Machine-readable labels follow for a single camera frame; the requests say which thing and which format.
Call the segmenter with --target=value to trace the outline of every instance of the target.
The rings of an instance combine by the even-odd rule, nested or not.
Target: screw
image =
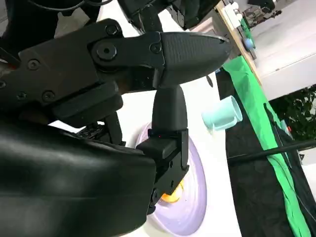
[[[28,68],[30,70],[37,70],[40,67],[40,62],[36,59],[32,59],[28,62]]]
[[[152,194],[152,202],[156,203],[159,200],[158,189],[154,189]]]
[[[44,102],[52,102],[55,99],[54,92],[48,90],[43,93],[42,99]]]
[[[26,97],[27,97],[27,95],[26,95],[26,93],[23,92],[23,91],[19,92],[19,93],[16,95],[16,98],[17,98],[18,100],[25,100]]]
[[[111,61],[117,55],[117,48],[112,43],[102,43],[97,48],[97,54],[100,59]]]
[[[105,28],[105,31],[108,35],[113,36],[118,32],[118,28],[116,25],[109,25]]]
[[[3,80],[0,80],[0,89],[3,89],[3,88],[5,88],[5,86],[6,86],[6,83],[5,83],[5,81],[3,81]]]
[[[153,43],[152,45],[150,45],[150,51],[158,54],[161,52],[161,45],[160,43]]]

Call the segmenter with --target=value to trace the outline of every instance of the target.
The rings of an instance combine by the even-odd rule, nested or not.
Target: black rod
[[[247,162],[247,161],[252,161],[255,159],[265,159],[267,156],[283,153],[283,152],[288,152],[292,150],[298,150],[302,148],[308,148],[308,147],[313,147],[316,146],[316,140],[309,140],[309,141],[304,141],[304,142],[294,142],[293,144],[287,145],[287,146],[282,146],[282,147],[277,147],[277,148],[272,148],[268,149],[265,151],[261,152],[255,152],[255,153],[249,153],[249,154],[244,154],[244,155],[238,155],[234,157],[229,157],[227,159],[228,165],[239,163],[239,162]]]

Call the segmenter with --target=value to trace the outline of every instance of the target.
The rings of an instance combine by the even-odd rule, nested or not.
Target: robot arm
[[[125,234],[146,221],[162,194],[174,192],[189,169],[179,84],[219,68],[230,45],[148,27],[124,38],[118,22],[106,19],[22,51],[21,66],[1,78],[3,235]],[[116,115],[121,95],[146,90],[157,90],[149,139],[126,148]],[[21,121],[34,110],[46,123],[87,127],[69,134]]]

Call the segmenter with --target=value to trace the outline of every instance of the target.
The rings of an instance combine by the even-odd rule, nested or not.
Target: white table
[[[167,11],[162,12],[160,20],[164,31],[182,31],[172,20]],[[137,36],[136,30],[127,22],[117,1],[101,8],[99,20],[112,18],[117,20],[125,37]],[[230,236],[240,237],[228,165],[226,161],[225,132],[209,134],[201,118],[201,112],[219,101],[219,94],[214,73],[210,75],[214,87],[211,88],[206,78],[181,85],[188,110],[189,135],[193,140],[206,176],[207,210],[200,229],[194,236]],[[134,147],[142,127],[151,122],[154,91],[123,95],[124,106],[118,111],[123,140],[127,146]],[[170,236],[155,228],[149,222],[128,237],[166,237]]]

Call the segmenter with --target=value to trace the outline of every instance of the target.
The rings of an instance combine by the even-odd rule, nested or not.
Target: light blue cup
[[[208,129],[225,130],[242,121],[242,113],[233,96],[221,100],[211,111],[203,112],[202,118]]]

